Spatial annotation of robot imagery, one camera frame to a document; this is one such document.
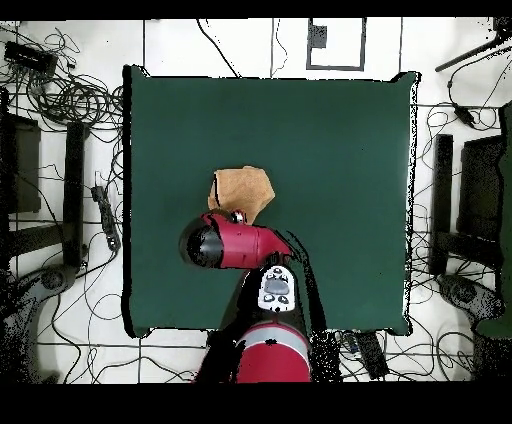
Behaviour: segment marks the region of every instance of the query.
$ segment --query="brown towel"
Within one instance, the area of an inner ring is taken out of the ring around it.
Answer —
[[[256,216],[275,197],[270,180],[263,169],[221,169],[215,172],[208,207],[233,212],[241,209],[251,225]]]

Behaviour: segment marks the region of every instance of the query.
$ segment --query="black device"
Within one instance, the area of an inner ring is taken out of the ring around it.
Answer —
[[[502,135],[464,143],[457,231],[497,241],[500,230],[500,176]]]
[[[41,129],[37,121],[9,114],[10,125],[5,126],[6,134],[15,143],[10,145],[11,157],[15,162],[9,165],[13,168],[14,185],[12,193],[5,201],[8,202],[9,213],[38,212],[41,209],[41,198],[37,191],[39,187],[39,145]],[[30,184],[20,180],[22,175]]]
[[[108,201],[107,193],[102,186],[91,188],[92,200],[98,204],[101,214],[101,226],[107,237],[108,248],[112,252],[118,252],[121,248],[121,239],[117,233],[116,220],[112,213],[112,207]]]
[[[498,318],[503,313],[503,301],[480,283],[460,275],[440,275],[436,281],[443,299],[465,311],[472,320]]]
[[[375,380],[389,374],[386,357],[380,347],[377,333],[354,333],[354,338],[357,341],[357,346],[361,352],[361,359],[363,360],[364,367],[368,371],[370,379]]]
[[[467,53],[457,56],[441,66],[436,68],[436,72],[444,71],[447,68],[462,62],[463,60],[469,59],[470,57],[476,56],[488,49],[498,47],[499,45],[512,38],[512,18],[492,18],[492,29],[496,31],[496,36],[488,43],[483,44]]]
[[[80,122],[67,124],[63,223],[9,231],[8,202],[3,199],[16,192],[16,177],[30,185],[9,165],[16,163],[13,126],[8,92],[0,89],[0,381],[41,383],[36,349],[41,307],[73,285],[87,253],[82,227],[84,142],[89,130]],[[12,257],[60,243],[61,265],[34,271],[21,281],[9,272]]]
[[[36,50],[13,41],[5,43],[4,59],[47,77],[52,77],[55,74],[58,60],[57,56],[51,53]]]

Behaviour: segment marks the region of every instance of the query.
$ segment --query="wire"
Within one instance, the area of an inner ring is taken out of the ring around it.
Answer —
[[[279,68],[277,68],[275,71],[273,71],[273,72],[272,72],[272,74],[271,74],[270,78],[273,78],[273,77],[274,77],[274,75],[277,73],[277,71],[280,71],[281,69],[283,69],[283,68],[284,68],[284,65],[286,65],[286,62],[287,62],[287,60],[288,60],[288,51],[283,47],[283,45],[282,45],[282,44],[281,44],[281,42],[279,41],[279,38],[277,38],[277,35],[278,35],[278,33],[279,33],[279,27],[280,27],[280,25],[281,25],[281,18],[279,18],[279,20],[277,21],[277,29],[276,29],[276,35],[275,35],[275,38],[276,38],[277,44],[279,44],[279,47],[281,47],[281,49],[283,49],[284,54],[286,55],[286,57],[284,58],[284,62],[283,62],[283,64],[282,64]]]
[[[241,78],[241,75],[238,74],[234,69],[233,69],[233,66],[231,65],[231,63],[228,62],[228,60],[226,59],[226,57],[224,56],[224,53],[222,53],[221,49],[219,48],[219,46],[215,43],[215,41],[212,40],[212,38],[206,33],[204,32],[204,29],[203,27],[201,26],[201,22],[199,21],[199,19],[196,19],[196,22],[197,22],[197,26],[199,27],[199,30],[203,33],[203,35],[210,41],[210,43],[213,44],[213,46],[217,49],[217,51],[219,52],[220,56],[222,57],[222,59],[224,60],[224,62],[226,63],[226,65],[228,65],[229,69],[231,70],[231,72],[233,72],[233,75],[237,78]]]
[[[475,63],[478,63],[478,62],[480,62],[480,61],[482,61],[484,59],[490,60],[492,57],[496,57],[496,56],[502,55],[502,54],[504,54],[504,53],[506,53],[506,52],[508,52],[510,50],[512,50],[512,46],[505,47],[505,48],[493,51],[491,53],[486,54],[485,56],[482,56],[479,59],[476,59],[476,60],[473,60],[471,62],[465,63],[464,65],[460,66],[459,68],[457,68],[452,73],[452,75],[451,75],[451,77],[450,77],[450,79],[448,81],[448,84],[447,84],[447,87],[448,87],[448,97],[449,97],[450,102],[452,103],[453,107],[455,108],[456,113],[458,112],[459,116],[461,116],[463,118],[465,124],[469,125],[471,128],[473,128],[476,131],[486,131],[488,129],[499,129],[497,127],[494,127],[494,124],[496,123],[496,121],[498,119],[497,112],[496,112],[495,109],[492,109],[493,113],[494,113],[494,120],[493,120],[492,124],[490,124],[490,125],[488,125],[488,124],[486,124],[486,123],[484,123],[482,121],[481,115],[482,115],[482,111],[484,110],[484,108],[487,105],[487,102],[491,99],[492,95],[494,94],[494,92],[498,88],[498,84],[500,83],[501,79],[505,76],[505,73],[510,68],[510,65],[512,64],[512,59],[507,63],[507,65],[505,66],[505,68],[501,72],[500,76],[498,77],[498,79],[496,81],[496,84],[494,84],[494,87],[493,87],[491,93],[489,94],[489,96],[487,97],[487,99],[485,100],[483,105],[478,108],[479,109],[478,112],[472,112],[472,111],[469,110],[470,108],[464,107],[464,106],[460,106],[460,105],[458,105],[453,100],[453,97],[452,97],[453,79],[454,79],[455,75],[459,71],[461,71],[462,69],[466,68],[467,66],[470,66],[470,65],[473,65]],[[476,113],[477,121],[475,121],[475,116],[473,115],[473,113]],[[483,125],[485,128],[476,128],[475,125],[479,125],[479,124]]]

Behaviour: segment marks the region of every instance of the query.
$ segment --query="green mat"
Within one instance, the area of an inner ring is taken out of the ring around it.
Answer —
[[[276,193],[256,224],[289,230],[308,250],[328,327],[408,333],[418,74],[393,82],[176,78],[134,66],[123,77],[131,131],[125,322],[137,336],[218,327],[241,271],[182,263],[178,238],[207,210],[214,171],[244,165],[265,169]]]

